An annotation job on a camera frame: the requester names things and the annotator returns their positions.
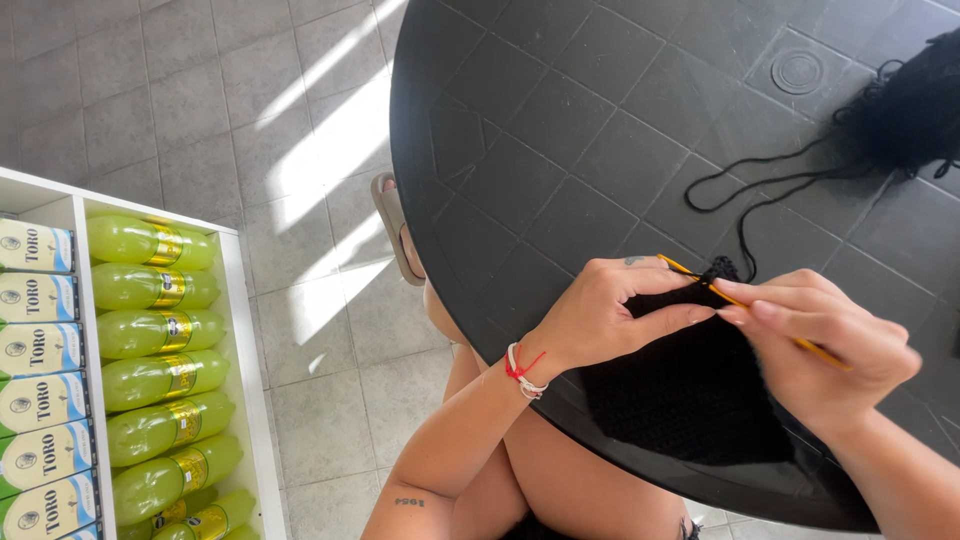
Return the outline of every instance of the yellow crochet hook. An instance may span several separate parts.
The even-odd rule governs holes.
[[[693,275],[693,272],[690,272],[690,271],[687,270],[686,268],[683,268],[677,261],[675,261],[675,260],[673,260],[673,259],[671,259],[671,258],[669,258],[669,257],[667,257],[667,256],[665,256],[665,255],[663,255],[663,254],[658,254],[658,255],[657,255],[657,258],[661,258],[661,259],[665,260],[666,263],[669,264],[670,266],[673,266],[673,267],[676,268],[677,270],[680,270],[680,271],[683,272],[684,274],[687,274],[693,281],[698,282],[698,281],[700,280],[700,278],[698,278],[697,276]],[[742,302],[737,302],[737,301],[734,300],[733,298],[731,298],[731,297],[727,296],[726,294],[720,292],[715,286],[713,286],[713,283],[707,285],[707,287],[709,287],[709,289],[710,289],[711,291],[713,291],[713,292],[716,293],[718,296],[720,296],[720,298],[723,298],[724,300],[726,300],[727,302],[730,302],[730,303],[733,304],[734,306],[740,306],[740,307],[744,307],[744,308],[746,308],[746,309],[750,309],[750,307],[747,306],[746,304],[743,304]],[[817,345],[815,345],[815,344],[807,341],[806,339],[803,339],[803,338],[801,338],[801,337],[795,337],[793,340],[794,340],[795,343],[797,343],[797,345],[800,345],[801,347],[803,347],[803,348],[805,348],[805,349],[808,349],[808,350],[809,350],[811,353],[813,353],[814,355],[819,356],[820,358],[822,358],[826,363],[828,363],[828,364],[830,364],[830,365],[832,365],[832,366],[834,366],[834,367],[837,367],[837,368],[839,368],[839,369],[842,369],[843,371],[852,371],[852,370],[853,370],[853,368],[851,368],[849,365],[847,365],[847,364],[841,362],[840,360],[836,359],[835,357],[833,357],[833,355],[831,355],[831,354],[828,353],[827,351],[824,351],[824,350],[823,350],[822,348],[820,348],[819,346],[817,346]]]

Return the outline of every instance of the black shorts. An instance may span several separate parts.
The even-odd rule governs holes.
[[[684,534],[684,540],[698,540],[700,537],[700,526],[693,524],[693,528],[690,531],[686,530],[686,523],[680,521],[680,530]],[[527,515],[523,516],[523,520],[520,523],[516,524],[516,527],[513,528],[510,532],[507,533],[501,540],[577,540],[576,538],[570,538],[569,536],[564,536],[558,533],[555,530],[547,527],[537,520],[537,516],[533,512],[528,512]]]

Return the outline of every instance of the woman's left hand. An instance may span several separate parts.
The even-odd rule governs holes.
[[[520,342],[524,359],[546,356],[550,375],[612,360],[712,317],[710,307],[680,304],[635,319],[623,303],[638,294],[661,294],[693,280],[656,257],[595,258],[587,263],[543,321]]]

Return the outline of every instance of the foot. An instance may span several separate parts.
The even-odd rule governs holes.
[[[396,181],[388,180],[383,183],[384,191],[390,189],[396,189]],[[407,231],[406,223],[403,224],[403,227],[400,227],[400,243],[403,244],[403,253],[407,256],[407,262],[410,264],[410,269],[414,271],[414,275],[418,278],[426,278],[426,272],[423,271],[423,265],[417,255],[417,249],[414,248],[414,242],[410,238],[410,232]]]

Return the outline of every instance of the round table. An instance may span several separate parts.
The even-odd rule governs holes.
[[[960,0],[410,0],[391,98],[409,227],[454,321],[490,363],[590,258],[739,255],[733,224],[684,189],[734,160],[792,152],[888,59],[960,26]],[[747,166],[703,185],[808,169]],[[884,413],[960,463],[960,174],[817,184],[748,218],[757,282],[812,268],[905,325],[924,368]],[[803,526],[876,531],[829,451],[705,467],[605,437],[576,373],[536,410],[619,467],[690,499]]]

